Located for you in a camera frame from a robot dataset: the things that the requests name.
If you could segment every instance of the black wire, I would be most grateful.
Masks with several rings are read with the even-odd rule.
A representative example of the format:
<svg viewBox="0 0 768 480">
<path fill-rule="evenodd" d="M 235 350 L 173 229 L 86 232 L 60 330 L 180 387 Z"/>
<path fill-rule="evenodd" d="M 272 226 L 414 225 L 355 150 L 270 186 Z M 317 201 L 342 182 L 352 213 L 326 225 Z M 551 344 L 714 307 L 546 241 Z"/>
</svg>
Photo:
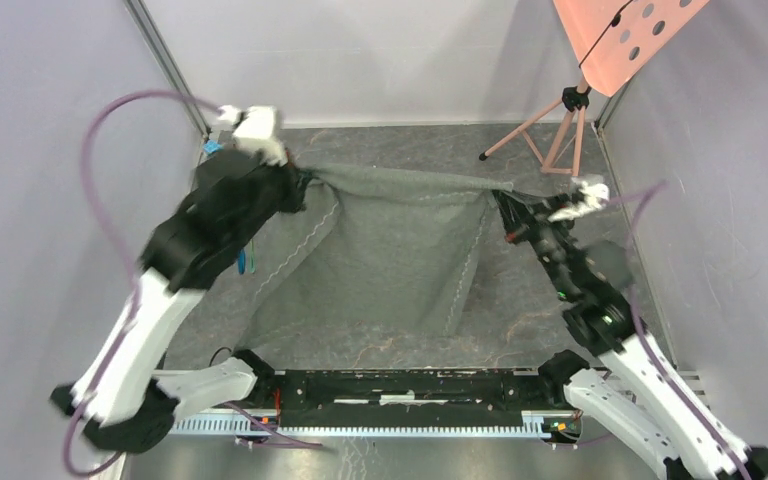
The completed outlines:
<svg viewBox="0 0 768 480">
<path fill-rule="evenodd" d="M 213 352 L 213 356 L 210 357 L 210 363 L 207 364 L 208 367 L 212 367 L 213 366 L 213 362 L 216 361 L 216 356 L 219 355 L 222 352 L 222 350 L 228 350 L 228 353 L 230 353 L 230 354 L 234 353 L 234 351 L 231 350 L 228 347 L 219 347 L 219 350 Z"/>
<path fill-rule="evenodd" d="M 609 23 L 608 26 L 605 27 L 604 30 L 602 30 L 602 34 L 599 35 L 599 38 L 597 38 L 595 42 L 593 42 L 593 46 L 590 47 L 590 50 L 588 50 L 587 53 L 584 54 L 584 58 L 582 58 L 581 62 L 579 62 L 578 68 L 581 68 L 581 66 L 584 65 L 584 61 L 587 60 L 587 57 L 590 56 L 590 54 L 593 52 L 593 49 L 596 48 L 596 45 L 599 45 L 599 42 L 602 41 L 602 37 L 604 37 L 605 34 L 608 33 L 608 30 L 610 30 L 611 27 L 616 27 L 617 25 L 620 24 L 620 18 L 623 10 L 625 10 L 625 7 L 631 5 L 631 2 L 633 1 L 634 0 L 628 0 L 627 2 L 625 2 L 625 4 L 622 7 L 620 7 L 619 10 L 617 10 L 617 13 L 615 13 L 614 17 L 611 19 L 611 23 Z"/>
</svg>

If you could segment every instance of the white wall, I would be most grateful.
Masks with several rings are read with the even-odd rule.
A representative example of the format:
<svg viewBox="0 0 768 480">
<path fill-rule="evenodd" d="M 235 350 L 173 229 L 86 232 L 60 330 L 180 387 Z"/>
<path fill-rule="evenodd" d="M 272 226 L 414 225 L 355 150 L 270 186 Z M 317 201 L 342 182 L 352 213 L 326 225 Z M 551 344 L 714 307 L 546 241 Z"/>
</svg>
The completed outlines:
<svg viewBox="0 0 768 480">
<path fill-rule="evenodd" d="M 522 121 L 580 77 L 551 0 L 146 4 L 194 92 L 288 125 Z"/>
<path fill-rule="evenodd" d="M 166 83 L 122 2 L 3 3 L 0 480 L 55 480 L 70 478 L 66 421 L 48 395 L 86 370 L 128 293 L 83 201 L 80 137 L 104 104 Z M 162 100 L 102 130 L 100 191 L 135 254 L 186 191 L 195 140 L 184 110 Z"/>
<path fill-rule="evenodd" d="M 768 2 L 706 6 L 605 135 L 626 191 L 672 182 L 638 240 L 677 358 L 727 423 L 768 445 Z"/>
</svg>

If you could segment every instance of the gray marble floor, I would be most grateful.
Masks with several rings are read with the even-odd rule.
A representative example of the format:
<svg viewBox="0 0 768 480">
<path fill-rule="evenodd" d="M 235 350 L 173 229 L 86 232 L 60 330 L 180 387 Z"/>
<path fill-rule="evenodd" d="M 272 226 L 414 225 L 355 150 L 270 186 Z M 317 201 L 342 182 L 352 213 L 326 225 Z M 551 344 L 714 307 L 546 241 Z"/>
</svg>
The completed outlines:
<svg viewBox="0 0 768 480">
<path fill-rule="evenodd" d="M 478 154 L 508 133 L 513 125 L 449 125 L 290 130 L 284 139 L 297 163 L 340 162 L 378 167 L 457 173 L 513 181 L 515 189 L 550 195 L 568 189 L 564 175 L 544 175 L 521 139 L 514 140 L 486 162 Z M 545 150 L 556 125 L 536 125 L 532 137 Z M 572 147 L 560 166 L 570 162 Z M 605 175 L 614 183 L 596 136 L 588 128 L 582 154 L 582 174 Z M 581 352 L 567 333 L 560 312 L 563 305 L 528 247 L 503 240 L 501 220 L 494 217 L 498 235 L 481 246 L 481 259 L 469 293 L 460 329 L 451 337 L 429 337 L 410 331 L 388 331 L 362 321 L 353 329 L 300 329 L 258 345 L 248 345 L 276 368 L 406 368 L 537 366 L 555 352 Z M 582 245 L 597 239 L 624 242 L 628 223 L 617 207 L 576 223 L 574 235 Z M 666 351 L 664 334 L 639 264 L 632 267 L 639 280 L 641 308 L 646 321 Z M 233 347 L 245 332 L 249 308 L 243 295 L 260 283 L 259 275 L 240 276 L 231 269 L 217 281 L 204 301 L 187 318 L 172 341 L 166 368 L 198 369 L 213 352 Z"/>
</svg>

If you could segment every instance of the blue object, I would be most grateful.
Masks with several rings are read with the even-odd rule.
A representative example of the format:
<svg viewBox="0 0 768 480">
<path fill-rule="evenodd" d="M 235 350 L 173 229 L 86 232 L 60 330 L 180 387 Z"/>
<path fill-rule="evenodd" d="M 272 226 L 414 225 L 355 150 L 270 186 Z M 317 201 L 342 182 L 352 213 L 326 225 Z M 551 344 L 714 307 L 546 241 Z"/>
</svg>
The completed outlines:
<svg viewBox="0 0 768 480">
<path fill-rule="evenodd" d="M 240 275 L 246 273 L 246 251 L 240 250 L 240 254 L 237 255 L 237 271 Z"/>
<path fill-rule="evenodd" d="M 204 143 L 203 148 L 205 153 L 210 155 L 211 153 L 217 150 L 222 150 L 222 145 L 219 145 L 219 143 L 217 143 L 215 140 L 208 140 L 207 142 Z"/>
</svg>

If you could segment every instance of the gray cloth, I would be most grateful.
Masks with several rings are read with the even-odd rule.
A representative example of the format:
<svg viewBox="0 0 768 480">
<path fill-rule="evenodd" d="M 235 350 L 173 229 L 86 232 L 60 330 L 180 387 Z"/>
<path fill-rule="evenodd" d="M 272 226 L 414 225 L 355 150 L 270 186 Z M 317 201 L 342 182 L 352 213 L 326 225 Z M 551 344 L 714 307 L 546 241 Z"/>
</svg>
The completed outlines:
<svg viewBox="0 0 768 480">
<path fill-rule="evenodd" d="M 262 283 L 240 346 L 359 322 L 453 333 L 497 214 L 490 190 L 512 184 L 350 165 L 315 173 L 307 210 L 276 216 L 255 239 Z"/>
</svg>

